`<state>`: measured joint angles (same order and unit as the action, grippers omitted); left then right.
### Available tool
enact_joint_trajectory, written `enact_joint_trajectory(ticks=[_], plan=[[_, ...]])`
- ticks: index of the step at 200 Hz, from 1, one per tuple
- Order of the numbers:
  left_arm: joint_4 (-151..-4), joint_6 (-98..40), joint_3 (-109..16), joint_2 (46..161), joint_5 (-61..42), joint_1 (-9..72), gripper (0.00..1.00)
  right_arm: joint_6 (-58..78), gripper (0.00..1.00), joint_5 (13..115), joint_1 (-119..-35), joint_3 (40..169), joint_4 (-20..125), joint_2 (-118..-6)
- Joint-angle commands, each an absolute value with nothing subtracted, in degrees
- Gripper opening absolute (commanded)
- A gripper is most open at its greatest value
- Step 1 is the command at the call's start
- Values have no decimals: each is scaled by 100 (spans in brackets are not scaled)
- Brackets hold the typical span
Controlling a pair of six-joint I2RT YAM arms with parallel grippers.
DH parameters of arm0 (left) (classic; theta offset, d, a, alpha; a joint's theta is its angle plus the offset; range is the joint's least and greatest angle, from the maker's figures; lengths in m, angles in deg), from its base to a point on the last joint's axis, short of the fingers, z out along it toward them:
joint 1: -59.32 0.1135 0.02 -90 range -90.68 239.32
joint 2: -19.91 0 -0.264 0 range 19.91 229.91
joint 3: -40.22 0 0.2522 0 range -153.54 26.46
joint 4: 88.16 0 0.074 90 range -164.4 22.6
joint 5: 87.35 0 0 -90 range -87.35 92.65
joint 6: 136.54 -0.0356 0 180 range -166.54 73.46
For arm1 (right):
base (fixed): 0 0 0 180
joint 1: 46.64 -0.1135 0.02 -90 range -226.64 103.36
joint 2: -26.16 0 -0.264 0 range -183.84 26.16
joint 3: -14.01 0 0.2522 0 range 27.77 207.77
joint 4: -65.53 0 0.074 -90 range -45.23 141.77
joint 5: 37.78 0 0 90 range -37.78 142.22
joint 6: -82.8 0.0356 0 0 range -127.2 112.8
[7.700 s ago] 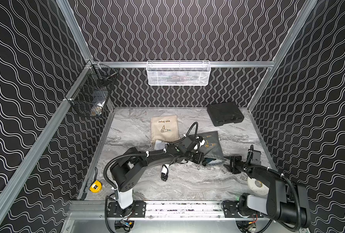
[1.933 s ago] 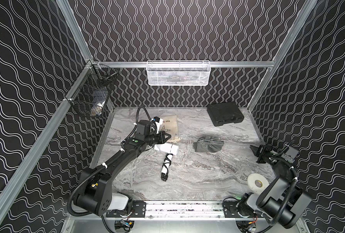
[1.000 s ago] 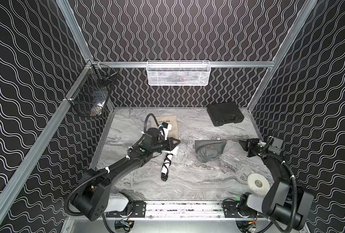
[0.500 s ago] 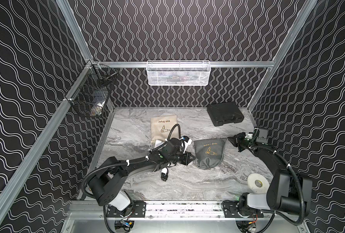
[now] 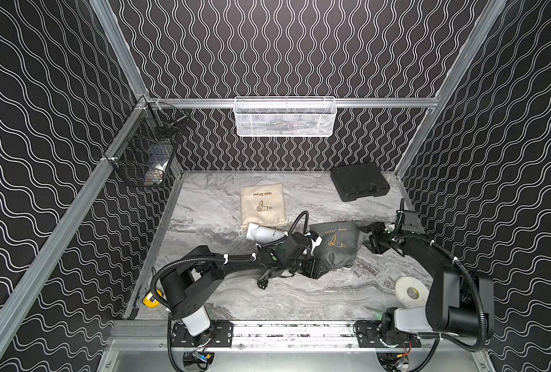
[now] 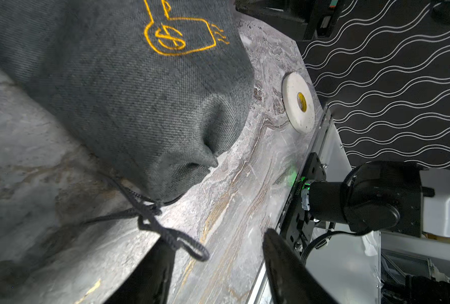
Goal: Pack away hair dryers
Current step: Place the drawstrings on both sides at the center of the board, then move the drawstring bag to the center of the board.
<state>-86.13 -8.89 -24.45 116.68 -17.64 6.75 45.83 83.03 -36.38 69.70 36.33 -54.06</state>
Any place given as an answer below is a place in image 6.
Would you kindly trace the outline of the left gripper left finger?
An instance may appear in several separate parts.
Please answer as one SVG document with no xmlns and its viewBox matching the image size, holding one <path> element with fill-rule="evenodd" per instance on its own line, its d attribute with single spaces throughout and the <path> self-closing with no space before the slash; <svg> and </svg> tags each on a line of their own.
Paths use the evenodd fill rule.
<svg viewBox="0 0 450 304">
<path fill-rule="evenodd" d="M 162 239 L 146 254 L 125 282 L 105 304 L 168 302 L 176 252 Z"/>
</svg>

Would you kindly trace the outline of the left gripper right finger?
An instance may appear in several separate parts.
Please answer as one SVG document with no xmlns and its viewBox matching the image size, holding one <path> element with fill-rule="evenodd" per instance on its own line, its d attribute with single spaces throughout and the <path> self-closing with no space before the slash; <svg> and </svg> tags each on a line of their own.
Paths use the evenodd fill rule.
<svg viewBox="0 0 450 304">
<path fill-rule="evenodd" d="M 273 303 L 336 303 L 274 229 L 265 231 L 262 250 Z"/>
</svg>

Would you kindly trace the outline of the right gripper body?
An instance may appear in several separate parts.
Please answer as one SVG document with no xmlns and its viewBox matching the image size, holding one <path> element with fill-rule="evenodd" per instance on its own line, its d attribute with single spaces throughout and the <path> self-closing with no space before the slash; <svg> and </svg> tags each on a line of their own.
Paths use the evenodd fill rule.
<svg viewBox="0 0 450 304">
<path fill-rule="evenodd" d="M 344 0 L 235 2 L 236 11 L 263 21 L 295 41 L 330 37 L 344 6 Z"/>
</svg>

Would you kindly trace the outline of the grey hair dryer bag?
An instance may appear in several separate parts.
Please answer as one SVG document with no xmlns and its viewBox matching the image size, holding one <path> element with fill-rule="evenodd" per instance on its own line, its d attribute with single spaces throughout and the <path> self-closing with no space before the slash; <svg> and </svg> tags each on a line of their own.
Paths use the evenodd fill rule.
<svg viewBox="0 0 450 304">
<path fill-rule="evenodd" d="M 140 189 L 121 192 L 141 229 L 208 260 L 156 216 L 246 123 L 254 69 L 229 1 L 0 1 L 0 68 Z"/>
</svg>

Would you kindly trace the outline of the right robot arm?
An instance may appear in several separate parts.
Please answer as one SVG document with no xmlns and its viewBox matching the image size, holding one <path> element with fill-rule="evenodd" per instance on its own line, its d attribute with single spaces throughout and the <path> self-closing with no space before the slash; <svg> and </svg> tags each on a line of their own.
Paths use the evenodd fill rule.
<svg viewBox="0 0 450 304">
<path fill-rule="evenodd" d="M 303 207 L 351 231 L 450 238 L 450 1 L 237 1 L 296 40 L 354 169 Z"/>
</svg>

